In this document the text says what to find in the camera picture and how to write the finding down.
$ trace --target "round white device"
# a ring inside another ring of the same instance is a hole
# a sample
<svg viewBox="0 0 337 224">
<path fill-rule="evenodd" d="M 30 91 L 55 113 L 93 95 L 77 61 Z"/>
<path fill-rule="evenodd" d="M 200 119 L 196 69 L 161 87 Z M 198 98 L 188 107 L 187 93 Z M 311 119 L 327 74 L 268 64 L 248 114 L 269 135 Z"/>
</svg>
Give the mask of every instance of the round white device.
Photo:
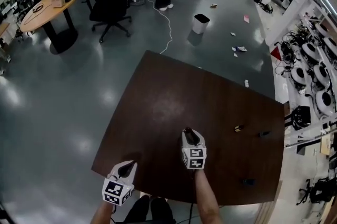
<svg viewBox="0 0 337 224">
<path fill-rule="evenodd" d="M 315 28 L 323 37 L 331 37 L 328 29 L 323 24 L 315 24 Z"/>
<path fill-rule="evenodd" d="M 324 86 L 324 88 L 329 88 L 330 79 L 324 67 L 318 65 L 314 66 L 314 74 L 316 79 Z"/>
<path fill-rule="evenodd" d="M 325 91 L 318 91 L 316 96 L 316 104 L 321 113 L 331 116 L 334 113 L 332 96 Z"/>
<path fill-rule="evenodd" d="M 302 49 L 304 50 L 304 52 L 309 58 L 315 60 L 316 62 L 320 61 L 320 55 L 312 44 L 305 43 L 302 45 Z"/>
<path fill-rule="evenodd" d="M 306 85 L 303 70 L 300 67 L 290 70 L 291 77 L 301 85 Z"/>
<path fill-rule="evenodd" d="M 330 38 L 330 37 L 325 37 L 324 38 L 324 43 L 326 44 L 326 46 L 328 46 L 328 48 L 330 49 L 330 51 L 337 56 L 337 46 L 336 46 L 336 42 Z"/>
</svg>

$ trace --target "paper scrap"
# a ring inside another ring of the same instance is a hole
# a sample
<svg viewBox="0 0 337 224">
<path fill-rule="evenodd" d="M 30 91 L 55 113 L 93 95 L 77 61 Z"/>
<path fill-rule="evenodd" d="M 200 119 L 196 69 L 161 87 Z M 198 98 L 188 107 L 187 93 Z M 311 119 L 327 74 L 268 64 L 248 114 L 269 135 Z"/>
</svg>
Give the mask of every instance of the paper scrap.
<svg viewBox="0 0 337 224">
<path fill-rule="evenodd" d="M 244 46 L 242 46 L 242 47 L 237 46 L 236 49 L 238 49 L 241 52 L 246 52 L 247 51 L 247 49 Z"/>
</svg>

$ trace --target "dark wooden tabletop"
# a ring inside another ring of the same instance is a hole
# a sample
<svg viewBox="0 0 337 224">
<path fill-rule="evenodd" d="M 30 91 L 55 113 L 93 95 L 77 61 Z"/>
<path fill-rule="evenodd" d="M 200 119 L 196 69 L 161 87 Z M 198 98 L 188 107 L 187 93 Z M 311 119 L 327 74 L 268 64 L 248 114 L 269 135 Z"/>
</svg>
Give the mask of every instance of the dark wooden tabletop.
<svg viewBox="0 0 337 224">
<path fill-rule="evenodd" d="M 237 125 L 244 129 L 234 132 Z M 150 51 L 124 91 L 92 170 L 107 176 L 117 163 L 136 160 L 135 189 L 192 202 L 193 182 L 180 147 L 187 126 L 205 138 L 204 170 L 220 205 L 274 200 L 283 157 L 283 105 Z M 265 131 L 270 134 L 259 137 Z"/>
</svg>

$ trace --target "gray floor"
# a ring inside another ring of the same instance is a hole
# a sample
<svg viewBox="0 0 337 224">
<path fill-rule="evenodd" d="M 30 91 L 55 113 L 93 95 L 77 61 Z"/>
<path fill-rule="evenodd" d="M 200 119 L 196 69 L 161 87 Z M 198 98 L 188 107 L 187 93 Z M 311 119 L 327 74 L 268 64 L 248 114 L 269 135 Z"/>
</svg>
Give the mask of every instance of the gray floor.
<svg viewBox="0 0 337 224">
<path fill-rule="evenodd" d="M 0 200 L 17 223 L 89 223 L 103 185 L 91 165 L 108 122 L 145 50 L 160 52 L 169 40 L 167 20 L 147 2 L 128 10 L 132 24 L 122 22 L 132 37 L 113 29 L 101 45 L 103 28 L 91 32 L 89 10 L 81 1 L 70 8 L 79 32 L 73 47 L 52 55 L 40 29 L 11 45 L 13 60 L 0 77 Z M 251 89 L 274 98 L 269 49 L 253 0 L 173 3 L 167 12 L 173 42 L 165 55 L 242 85 L 249 80 Z M 210 8 L 212 3 L 218 7 Z M 202 36 L 191 32 L 198 13 L 211 19 Z M 53 25 L 56 31 L 67 27 L 63 16 Z M 238 45 L 248 52 L 235 58 L 231 47 Z M 123 220 L 136 198 L 137 192 L 115 220 Z M 170 204 L 177 221 L 188 218 L 188 204 Z M 221 209 L 226 223 L 253 223 L 256 210 L 256 204 Z"/>
</svg>

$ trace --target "red object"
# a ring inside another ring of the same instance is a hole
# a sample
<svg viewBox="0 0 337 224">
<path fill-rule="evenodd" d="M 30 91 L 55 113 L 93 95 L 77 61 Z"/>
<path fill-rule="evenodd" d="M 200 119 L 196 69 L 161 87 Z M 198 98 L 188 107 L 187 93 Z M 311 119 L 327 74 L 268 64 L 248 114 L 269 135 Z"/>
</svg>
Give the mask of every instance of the red object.
<svg viewBox="0 0 337 224">
<path fill-rule="evenodd" d="M 270 53 L 272 56 L 274 56 L 276 59 L 281 61 L 281 55 L 279 48 L 276 46 L 275 49 Z"/>
</svg>

